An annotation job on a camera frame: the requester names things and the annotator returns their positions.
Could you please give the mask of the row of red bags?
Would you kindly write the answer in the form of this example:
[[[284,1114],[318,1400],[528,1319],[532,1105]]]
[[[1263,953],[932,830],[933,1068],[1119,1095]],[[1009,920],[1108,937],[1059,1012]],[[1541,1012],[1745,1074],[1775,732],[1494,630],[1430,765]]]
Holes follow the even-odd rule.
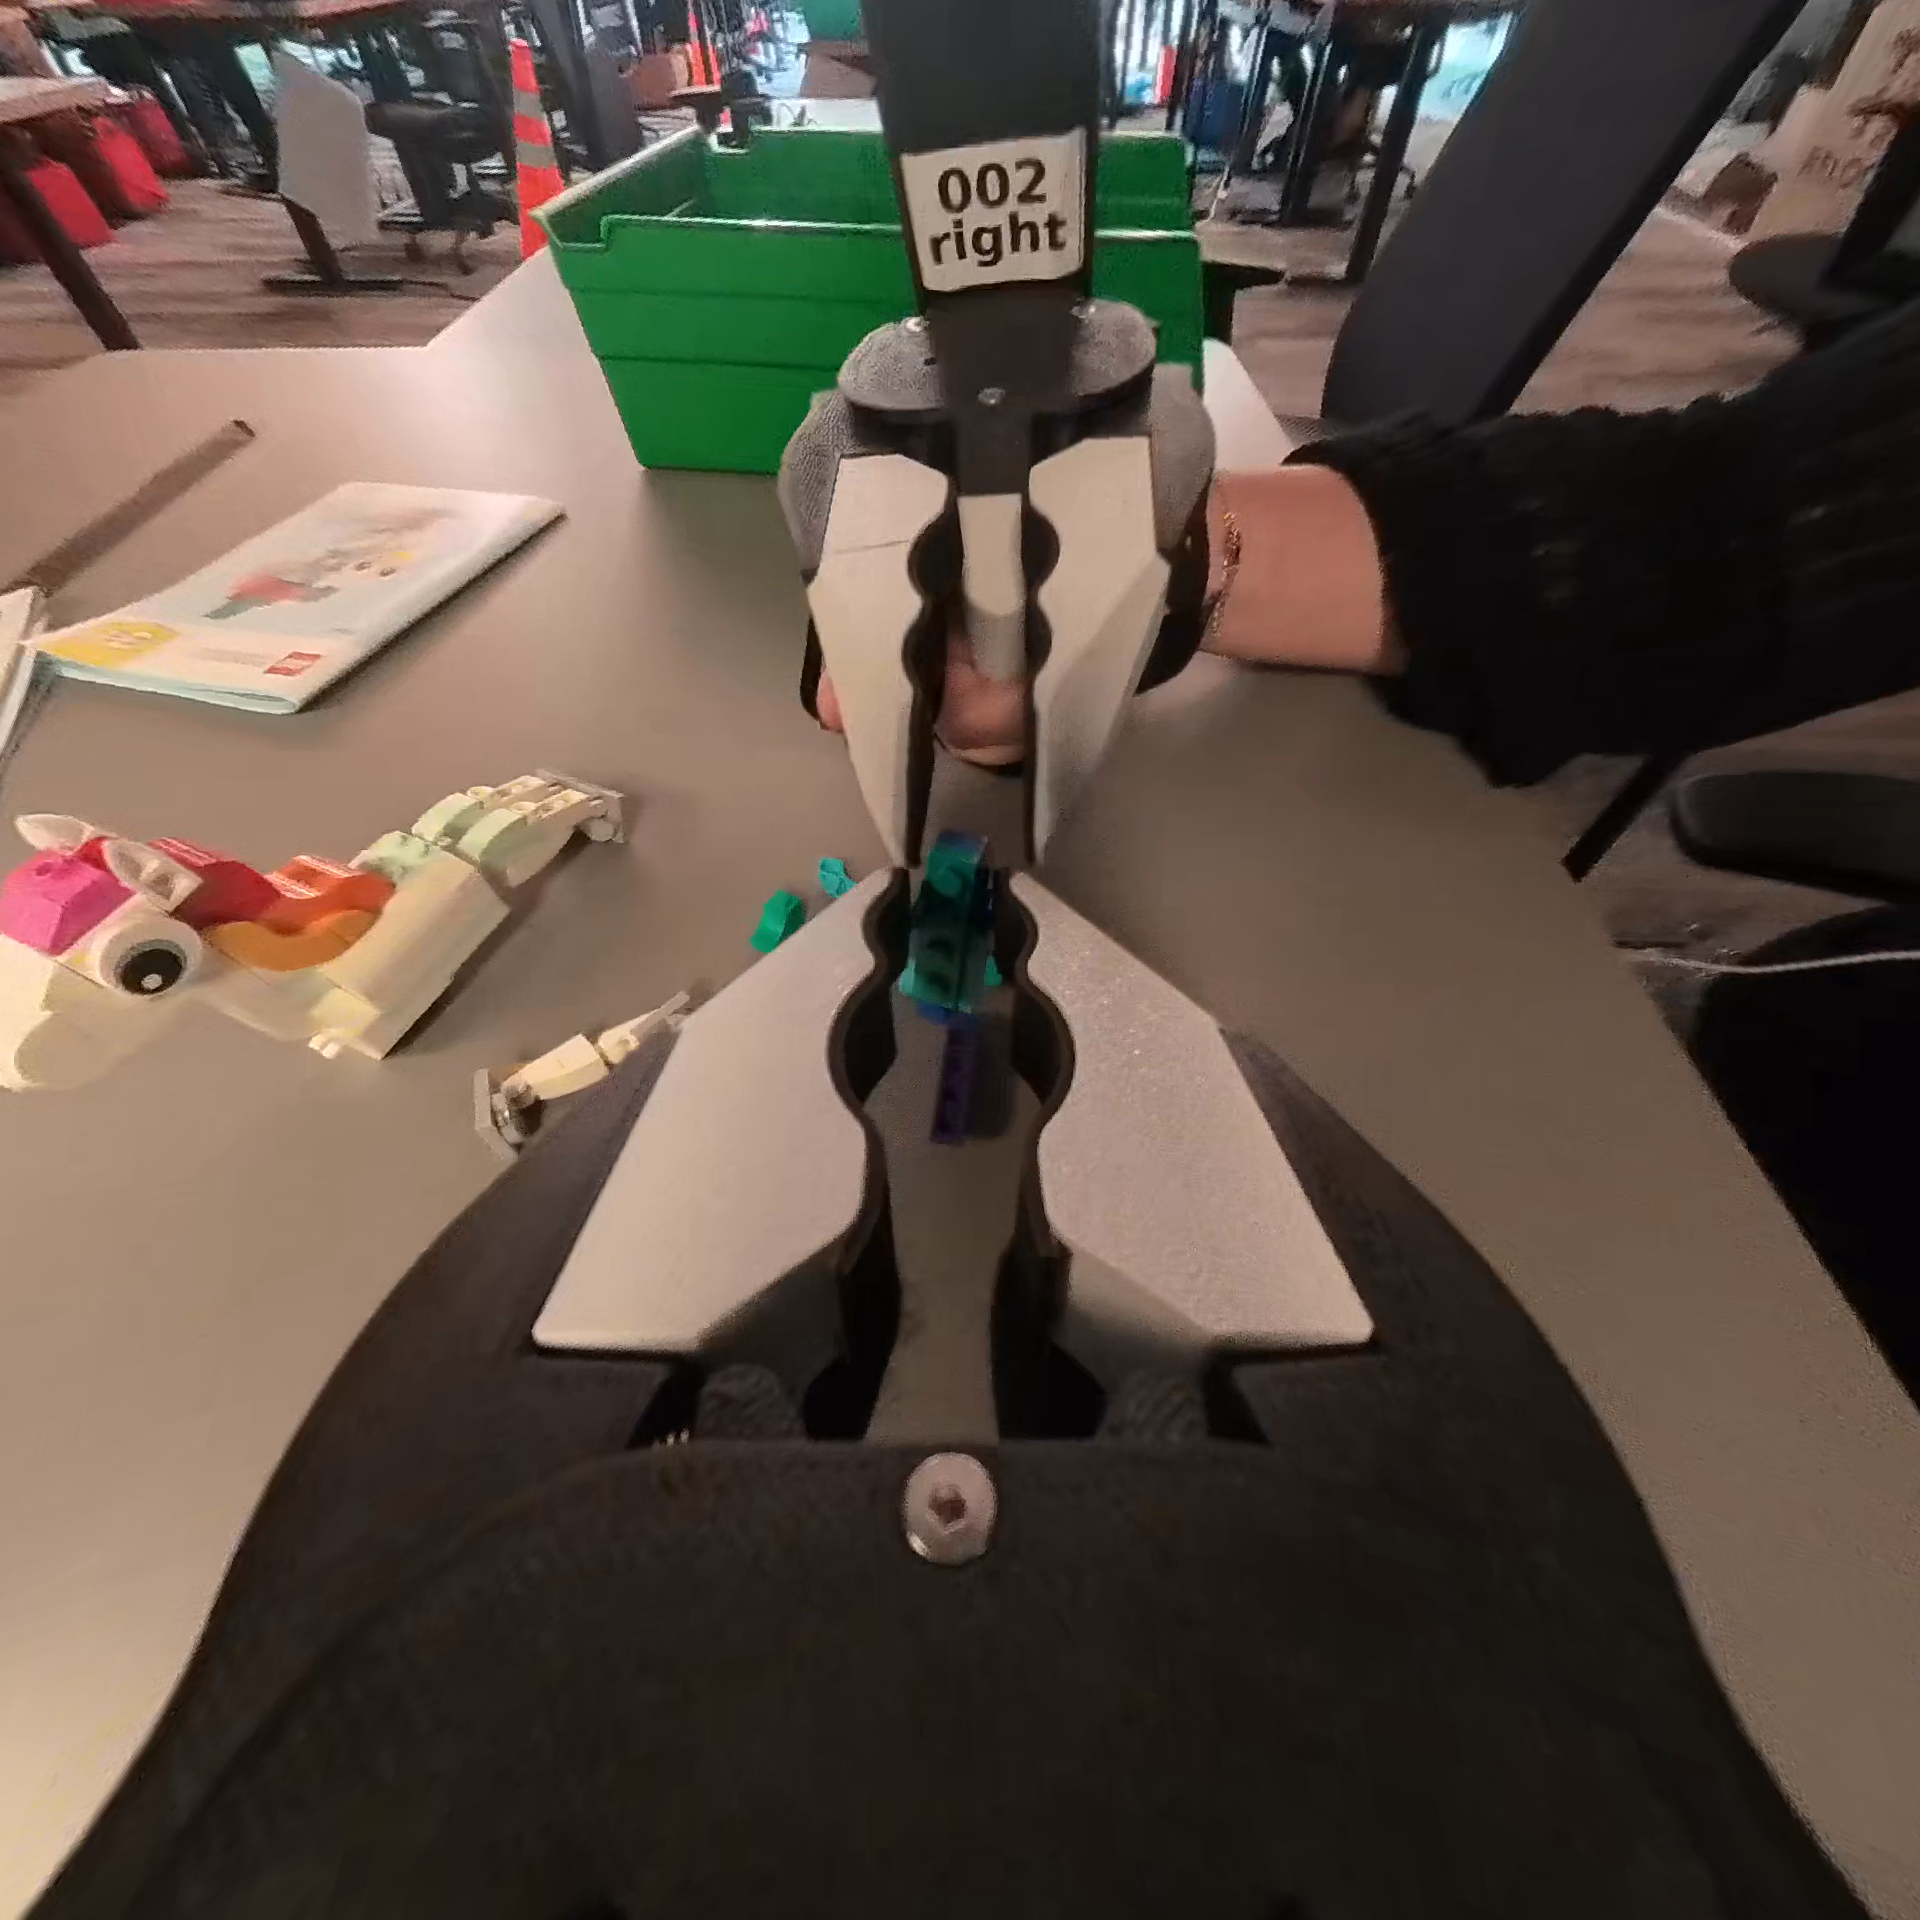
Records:
[[[2,77],[6,180],[31,186],[80,251],[170,206],[123,106],[101,77]]]

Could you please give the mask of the stacked pale instruction booklets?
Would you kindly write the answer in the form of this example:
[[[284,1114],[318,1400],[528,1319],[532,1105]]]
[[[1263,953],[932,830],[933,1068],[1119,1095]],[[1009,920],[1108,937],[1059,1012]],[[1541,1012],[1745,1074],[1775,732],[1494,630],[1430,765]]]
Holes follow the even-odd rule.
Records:
[[[36,584],[2,591],[2,765],[10,765],[36,702],[42,600]]]

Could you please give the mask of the black office chair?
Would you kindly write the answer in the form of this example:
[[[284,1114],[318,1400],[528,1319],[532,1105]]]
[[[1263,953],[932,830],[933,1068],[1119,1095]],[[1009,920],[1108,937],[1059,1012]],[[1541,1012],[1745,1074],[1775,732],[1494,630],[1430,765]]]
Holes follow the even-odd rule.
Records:
[[[403,236],[407,259],[444,236],[468,270],[468,245],[517,215],[503,189],[511,112],[482,35],[469,13],[439,5],[359,35],[359,51],[372,82],[367,126],[395,151],[404,186],[379,224]]]

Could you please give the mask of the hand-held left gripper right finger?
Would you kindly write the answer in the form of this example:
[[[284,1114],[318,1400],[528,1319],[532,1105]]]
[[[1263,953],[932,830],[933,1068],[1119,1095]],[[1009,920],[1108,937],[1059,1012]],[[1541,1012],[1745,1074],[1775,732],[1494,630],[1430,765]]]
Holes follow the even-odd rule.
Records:
[[[1224,1027],[1036,875],[996,888],[1022,1148],[1015,1304],[1103,1394],[1349,1354],[1376,1319]]]

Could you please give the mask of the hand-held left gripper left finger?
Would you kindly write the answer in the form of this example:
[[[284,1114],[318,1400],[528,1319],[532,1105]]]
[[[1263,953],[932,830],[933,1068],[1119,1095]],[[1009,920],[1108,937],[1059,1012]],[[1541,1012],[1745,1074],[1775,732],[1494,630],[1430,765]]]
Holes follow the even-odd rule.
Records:
[[[553,1283],[558,1354],[841,1354],[885,1215],[869,1114],[899,1059],[911,878],[851,884],[671,1045]]]

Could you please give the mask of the white panel stand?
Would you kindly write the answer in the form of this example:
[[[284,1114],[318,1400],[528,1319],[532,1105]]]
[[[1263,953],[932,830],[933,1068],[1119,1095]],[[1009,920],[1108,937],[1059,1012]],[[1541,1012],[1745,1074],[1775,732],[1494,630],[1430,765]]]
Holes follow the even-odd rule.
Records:
[[[260,286],[281,297],[398,293],[398,277],[350,273],[344,262],[344,251],[379,237],[367,109],[350,84],[326,77],[287,46],[275,50],[270,72],[278,200],[302,237],[307,270],[269,273]]]

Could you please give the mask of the small white lego leg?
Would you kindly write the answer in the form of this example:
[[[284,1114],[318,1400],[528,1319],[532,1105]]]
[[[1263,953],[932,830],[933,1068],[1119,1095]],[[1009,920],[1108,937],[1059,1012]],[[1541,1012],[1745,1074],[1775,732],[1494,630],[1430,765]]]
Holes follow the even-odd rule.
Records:
[[[513,1161],[538,1135],[555,1105],[597,1088],[661,1034],[677,1034],[688,1012],[694,995],[677,992],[637,1019],[596,1034],[578,1032],[528,1062],[481,1068],[469,1083],[477,1141],[495,1160]]]

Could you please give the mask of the white lego unicorn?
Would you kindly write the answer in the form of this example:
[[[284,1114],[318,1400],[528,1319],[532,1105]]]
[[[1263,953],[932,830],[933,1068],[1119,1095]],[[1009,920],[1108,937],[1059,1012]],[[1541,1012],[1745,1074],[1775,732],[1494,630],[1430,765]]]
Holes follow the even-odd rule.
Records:
[[[627,796],[536,772],[473,783],[350,859],[278,867],[66,814],[15,820],[2,875],[2,1088],[81,1091],[179,1015],[381,1062],[575,843],[620,843]]]

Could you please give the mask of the black mesh chair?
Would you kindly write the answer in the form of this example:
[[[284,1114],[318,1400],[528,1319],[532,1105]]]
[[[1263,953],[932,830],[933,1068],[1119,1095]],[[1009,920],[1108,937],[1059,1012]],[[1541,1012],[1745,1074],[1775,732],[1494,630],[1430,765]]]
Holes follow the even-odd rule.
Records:
[[[1360,496],[1383,702],[1497,783],[1644,772],[1563,854],[1583,878],[1715,720],[1685,639],[1682,480],[1731,402],[1516,411],[1797,2],[1523,2],[1511,38],[1337,333],[1298,471]]]

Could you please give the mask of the purple lego brick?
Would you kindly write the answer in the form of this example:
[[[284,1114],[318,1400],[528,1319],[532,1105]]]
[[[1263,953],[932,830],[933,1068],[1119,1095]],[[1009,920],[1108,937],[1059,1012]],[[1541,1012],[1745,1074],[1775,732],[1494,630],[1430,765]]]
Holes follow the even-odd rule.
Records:
[[[941,1037],[932,1143],[956,1148],[1007,1126],[1007,1037],[993,1015],[952,1015]]]

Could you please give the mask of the green plastic bin stack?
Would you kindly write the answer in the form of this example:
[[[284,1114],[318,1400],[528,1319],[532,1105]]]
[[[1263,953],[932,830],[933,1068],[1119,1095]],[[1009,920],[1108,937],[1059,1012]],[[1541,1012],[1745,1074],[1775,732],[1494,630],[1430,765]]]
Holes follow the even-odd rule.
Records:
[[[913,307],[875,120],[677,132],[536,222],[645,466],[777,474],[814,395]]]

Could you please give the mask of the orange traffic cone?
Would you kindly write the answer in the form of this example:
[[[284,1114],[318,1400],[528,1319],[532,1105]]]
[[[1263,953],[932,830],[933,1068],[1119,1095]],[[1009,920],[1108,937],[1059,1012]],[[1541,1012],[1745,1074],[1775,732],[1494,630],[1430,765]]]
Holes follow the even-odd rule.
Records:
[[[564,176],[558,166],[550,112],[543,106],[536,51],[522,35],[511,35],[505,46],[517,137],[519,259],[536,259],[550,245],[538,209],[564,189]]]

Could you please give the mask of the lego instruction booklet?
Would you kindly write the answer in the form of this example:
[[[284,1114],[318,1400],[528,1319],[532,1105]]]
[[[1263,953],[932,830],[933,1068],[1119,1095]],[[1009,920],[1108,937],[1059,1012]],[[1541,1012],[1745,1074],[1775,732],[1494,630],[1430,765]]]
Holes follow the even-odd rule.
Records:
[[[562,518],[532,492],[344,482],[36,654],[72,683],[295,715]]]

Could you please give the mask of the person's right forearm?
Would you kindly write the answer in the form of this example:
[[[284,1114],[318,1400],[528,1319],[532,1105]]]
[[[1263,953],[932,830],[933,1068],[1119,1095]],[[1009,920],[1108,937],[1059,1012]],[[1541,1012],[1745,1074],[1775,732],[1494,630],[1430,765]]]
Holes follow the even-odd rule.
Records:
[[[1398,419],[1227,474],[1224,661],[1351,674],[1490,783],[1918,688],[1918,307],[1731,399]]]

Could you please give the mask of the teal and blue lego assembly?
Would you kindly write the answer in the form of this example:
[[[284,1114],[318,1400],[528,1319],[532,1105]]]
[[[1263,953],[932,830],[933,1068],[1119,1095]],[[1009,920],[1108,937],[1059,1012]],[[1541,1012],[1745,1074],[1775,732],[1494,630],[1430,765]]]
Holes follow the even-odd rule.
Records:
[[[990,840],[943,830],[911,902],[899,992],[943,1027],[969,1025],[1002,985],[996,960],[996,867]]]

